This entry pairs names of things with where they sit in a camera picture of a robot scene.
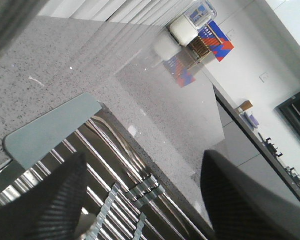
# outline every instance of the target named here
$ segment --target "purple item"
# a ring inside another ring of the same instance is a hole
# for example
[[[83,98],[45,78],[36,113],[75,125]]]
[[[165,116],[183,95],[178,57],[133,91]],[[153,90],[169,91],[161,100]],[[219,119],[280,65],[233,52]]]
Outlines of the purple item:
[[[249,121],[249,123],[254,127],[254,128],[259,128],[260,123],[256,120],[256,118],[251,114],[248,115],[247,112],[244,112],[244,117]]]

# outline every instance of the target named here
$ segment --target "white wall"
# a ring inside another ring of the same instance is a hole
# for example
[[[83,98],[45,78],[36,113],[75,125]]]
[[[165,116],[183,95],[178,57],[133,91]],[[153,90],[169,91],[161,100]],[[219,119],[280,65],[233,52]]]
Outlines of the white wall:
[[[274,108],[300,91],[300,60],[270,23],[256,1],[210,0],[219,15],[216,22],[224,33],[232,30],[235,48],[218,62],[205,67],[239,105],[249,99],[259,120],[260,133],[271,137],[284,154],[281,159],[300,173],[300,140]],[[228,11],[236,2],[236,9]],[[262,82],[259,76],[267,72]]]

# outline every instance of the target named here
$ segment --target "granite countertop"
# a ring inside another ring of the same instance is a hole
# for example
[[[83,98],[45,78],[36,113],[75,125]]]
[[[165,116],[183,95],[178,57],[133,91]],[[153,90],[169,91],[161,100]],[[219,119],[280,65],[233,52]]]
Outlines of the granite countertop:
[[[179,87],[151,50],[160,26],[37,17],[0,59],[2,139],[65,101],[89,92],[193,205],[191,176],[203,151],[224,139],[213,86],[203,74]],[[203,209],[198,209],[207,217]]]

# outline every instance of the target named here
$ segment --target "gray speckled countertop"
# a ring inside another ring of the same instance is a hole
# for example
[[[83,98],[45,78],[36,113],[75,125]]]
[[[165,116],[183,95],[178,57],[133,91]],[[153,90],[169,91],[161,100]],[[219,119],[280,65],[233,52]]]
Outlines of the gray speckled countertop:
[[[0,60],[0,163],[10,132],[83,92],[105,103],[194,206],[191,176],[224,139],[213,86],[180,88],[151,50],[162,27],[37,17]]]

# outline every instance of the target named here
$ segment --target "electrical outlet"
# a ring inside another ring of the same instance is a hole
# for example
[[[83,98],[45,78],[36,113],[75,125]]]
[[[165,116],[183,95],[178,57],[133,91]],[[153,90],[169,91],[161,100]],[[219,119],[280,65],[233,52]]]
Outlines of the electrical outlet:
[[[259,76],[259,78],[261,79],[261,81],[263,83],[267,82],[269,80],[269,77],[270,77],[270,75],[268,72],[264,72]]]

